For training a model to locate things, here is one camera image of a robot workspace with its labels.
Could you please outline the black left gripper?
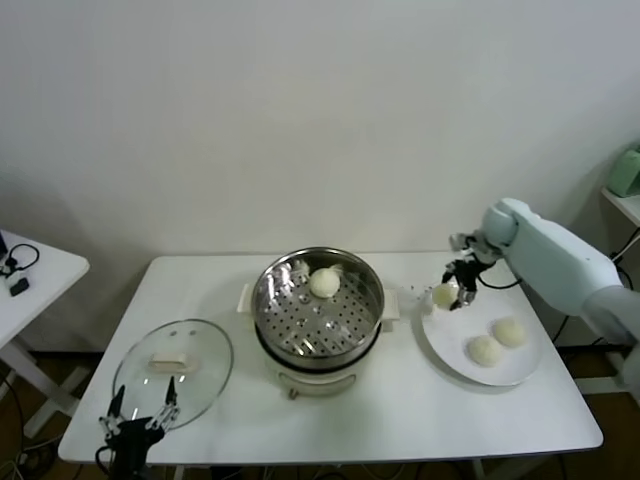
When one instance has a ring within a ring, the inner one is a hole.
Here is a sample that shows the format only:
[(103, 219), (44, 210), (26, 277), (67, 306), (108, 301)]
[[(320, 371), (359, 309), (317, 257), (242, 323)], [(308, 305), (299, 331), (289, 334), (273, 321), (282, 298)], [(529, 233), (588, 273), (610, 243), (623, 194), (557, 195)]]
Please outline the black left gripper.
[(114, 451), (132, 448), (134, 452), (146, 453), (164, 438), (165, 431), (172, 427), (179, 416), (175, 377), (170, 378), (164, 404), (152, 418), (123, 421), (121, 407), (124, 394), (125, 386), (121, 385), (111, 399), (106, 415), (99, 418), (108, 437), (106, 445)]

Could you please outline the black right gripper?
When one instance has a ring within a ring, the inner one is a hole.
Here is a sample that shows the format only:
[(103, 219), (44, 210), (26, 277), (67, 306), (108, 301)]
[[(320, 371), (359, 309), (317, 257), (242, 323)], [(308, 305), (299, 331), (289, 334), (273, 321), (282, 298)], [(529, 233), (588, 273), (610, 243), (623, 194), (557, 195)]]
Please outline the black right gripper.
[(457, 257), (445, 265), (441, 283), (456, 280), (459, 285), (451, 304), (451, 310), (454, 311), (469, 306), (474, 301), (477, 281), (484, 271), (492, 268), (500, 259), (500, 250), (492, 246), (480, 230), (470, 234), (452, 234), (449, 244)]

